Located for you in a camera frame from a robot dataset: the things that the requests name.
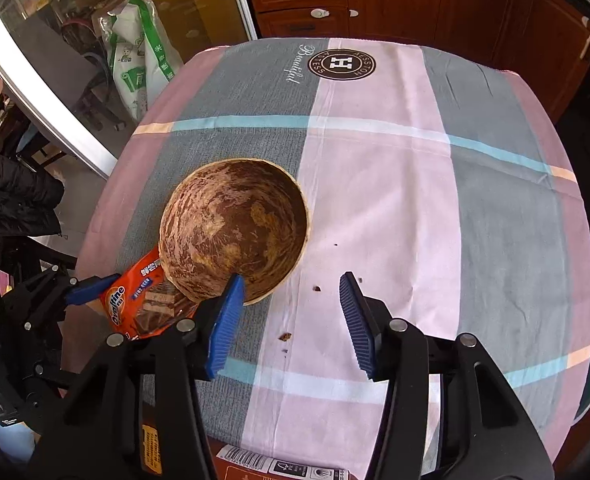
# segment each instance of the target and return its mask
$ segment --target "white latch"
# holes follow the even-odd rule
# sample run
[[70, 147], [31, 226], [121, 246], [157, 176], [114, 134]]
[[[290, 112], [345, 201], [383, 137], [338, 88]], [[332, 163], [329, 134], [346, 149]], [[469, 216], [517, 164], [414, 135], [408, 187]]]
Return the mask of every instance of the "white latch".
[[331, 13], [326, 9], [313, 9], [310, 11], [310, 15], [313, 16], [313, 18], [325, 18], [326, 16], [330, 16]]

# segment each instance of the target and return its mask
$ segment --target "table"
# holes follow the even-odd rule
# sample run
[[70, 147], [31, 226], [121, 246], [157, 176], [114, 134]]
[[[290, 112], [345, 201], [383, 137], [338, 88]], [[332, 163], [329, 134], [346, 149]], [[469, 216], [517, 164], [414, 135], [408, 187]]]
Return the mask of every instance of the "table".
[[[348, 50], [320, 54], [328, 49]], [[79, 277], [132, 265], [156, 243], [184, 176], [235, 156], [293, 174], [312, 231], [289, 279], [245, 309], [217, 380], [200, 386], [210, 436], [363, 478], [386, 386], [367, 382], [345, 326], [338, 283], [352, 270], [365, 295], [424, 333], [476, 334], [557, 455], [590, 358], [590, 236], [562, 144], [517, 74], [377, 41], [204, 51], [124, 149]], [[89, 308], [71, 308], [64, 365], [79, 371], [107, 330]], [[436, 377], [429, 397], [425, 468]]]

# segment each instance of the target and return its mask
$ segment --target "barcode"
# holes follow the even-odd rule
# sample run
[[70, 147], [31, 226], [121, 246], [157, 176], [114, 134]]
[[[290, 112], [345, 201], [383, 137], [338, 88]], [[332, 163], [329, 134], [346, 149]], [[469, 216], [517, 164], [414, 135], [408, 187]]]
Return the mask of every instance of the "barcode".
[[217, 453], [217, 457], [228, 460], [233, 464], [242, 465], [254, 471], [261, 471], [263, 473], [268, 471], [272, 460], [270, 457], [260, 455], [259, 453], [253, 453], [252, 451], [247, 451], [246, 449], [241, 449], [239, 447], [230, 446], [230, 444], [224, 446], [219, 453]]

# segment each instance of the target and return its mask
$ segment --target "bowl rim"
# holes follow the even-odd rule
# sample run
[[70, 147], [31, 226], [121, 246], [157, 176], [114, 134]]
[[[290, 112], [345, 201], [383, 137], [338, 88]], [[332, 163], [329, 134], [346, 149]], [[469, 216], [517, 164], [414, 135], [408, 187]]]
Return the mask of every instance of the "bowl rim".
[[264, 164], [268, 164], [269, 166], [272, 166], [274, 168], [277, 168], [278, 171], [282, 172], [283, 174], [285, 174], [293, 184], [295, 184], [295, 187], [297, 189], [297, 191], [299, 191], [299, 196], [301, 197], [301, 201], [304, 205], [304, 212], [306, 213], [306, 232], [304, 233], [304, 240], [301, 244], [301, 247], [299, 248], [299, 254], [297, 255], [297, 259], [295, 260], [295, 263], [293, 264], [293, 266], [291, 267], [291, 270], [289, 270], [289, 272], [287, 272], [284, 277], [273, 287], [271, 288], [269, 291], [265, 292], [264, 294], [258, 296], [257, 298], [253, 298], [252, 300], [248, 300], [244, 302], [244, 306], [247, 305], [251, 305], [254, 303], [258, 303], [259, 301], [262, 301], [264, 298], [267, 298], [268, 296], [270, 296], [272, 293], [274, 293], [274, 291], [277, 289], [277, 287], [279, 287], [282, 283], [284, 283], [288, 277], [293, 273], [293, 271], [296, 269], [296, 267], [299, 265], [299, 262], [301, 261], [301, 259], [304, 256], [304, 250], [306, 249], [307, 244], [309, 243], [309, 236], [310, 236], [310, 211], [309, 211], [309, 205], [306, 201], [306, 196], [304, 195], [304, 192], [302, 191], [301, 186], [299, 185], [299, 183], [297, 182], [297, 180], [295, 180], [295, 178], [288, 172], [286, 171], [283, 167], [281, 167], [279, 164], [275, 164], [274, 162], [271, 162], [270, 160], [266, 160], [265, 158], [256, 158], [256, 157], [251, 157], [251, 156], [236, 156], [236, 157], [232, 157], [232, 158], [222, 158], [221, 160], [214, 160], [213, 162], [209, 162], [207, 164], [204, 164], [203, 166], [200, 166], [199, 168], [197, 168], [196, 170], [191, 171], [188, 175], [186, 175], [184, 178], [182, 178], [182, 181], [177, 184], [177, 186], [175, 187], [175, 189], [173, 189], [173, 192], [171, 193], [171, 196], [168, 198], [168, 201], [166, 202], [166, 205], [164, 207], [164, 212], [162, 213], [162, 218], [159, 222], [159, 230], [158, 230], [158, 240], [157, 240], [157, 249], [159, 251], [159, 261], [162, 265], [162, 268], [164, 269], [164, 274], [166, 279], [171, 282], [174, 286], [176, 286], [179, 291], [186, 296], [185, 293], [185, 288], [180, 286], [177, 282], [175, 282], [175, 280], [172, 278], [172, 276], [170, 275], [170, 273], [168, 272], [168, 268], [166, 267], [166, 264], [162, 258], [162, 251], [161, 251], [161, 247], [159, 244], [159, 241], [161, 240], [161, 235], [162, 235], [162, 224], [163, 224], [163, 220], [166, 216], [166, 210], [168, 209], [168, 205], [169, 203], [172, 202], [173, 197], [175, 196], [175, 194], [177, 193], [177, 190], [179, 189], [179, 187], [189, 178], [191, 178], [192, 176], [194, 176], [196, 173], [198, 173], [198, 171], [202, 171], [205, 170], [206, 168], [209, 168], [211, 166], [215, 166], [217, 164], [222, 164], [224, 162], [248, 162], [248, 161], [252, 161], [252, 162], [262, 162]]

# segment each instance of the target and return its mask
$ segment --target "round logo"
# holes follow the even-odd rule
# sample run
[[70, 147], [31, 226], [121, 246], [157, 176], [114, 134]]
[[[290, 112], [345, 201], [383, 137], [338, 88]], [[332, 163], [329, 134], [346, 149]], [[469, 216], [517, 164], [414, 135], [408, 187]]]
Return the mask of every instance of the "round logo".
[[320, 77], [336, 81], [361, 79], [374, 72], [375, 59], [371, 54], [359, 50], [332, 48], [311, 57], [309, 70]]

